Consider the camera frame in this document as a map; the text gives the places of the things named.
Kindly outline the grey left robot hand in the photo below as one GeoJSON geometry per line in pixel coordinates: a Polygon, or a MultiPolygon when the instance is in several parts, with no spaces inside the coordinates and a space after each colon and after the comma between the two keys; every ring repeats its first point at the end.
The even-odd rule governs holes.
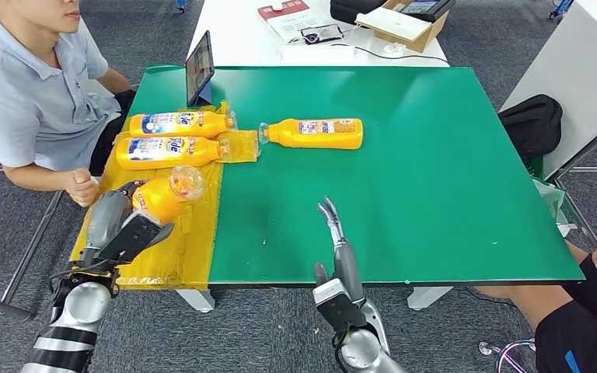
{"type": "Polygon", "coordinates": [[[98,198],[89,215],[87,249],[104,249],[116,236],[132,212],[133,193],[144,184],[144,180],[133,180],[98,198]]]}

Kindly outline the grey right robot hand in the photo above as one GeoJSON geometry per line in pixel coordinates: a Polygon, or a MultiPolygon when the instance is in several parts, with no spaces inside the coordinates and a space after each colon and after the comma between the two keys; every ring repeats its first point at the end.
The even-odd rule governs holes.
{"type": "Polygon", "coordinates": [[[323,197],[323,201],[317,204],[317,208],[325,218],[330,231],[334,251],[334,272],[330,276],[321,262],[315,263],[313,274],[316,284],[322,285],[334,278],[339,278],[353,304],[361,308],[366,298],[360,279],[358,261],[351,243],[345,237],[337,209],[328,196],[323,197]]]}

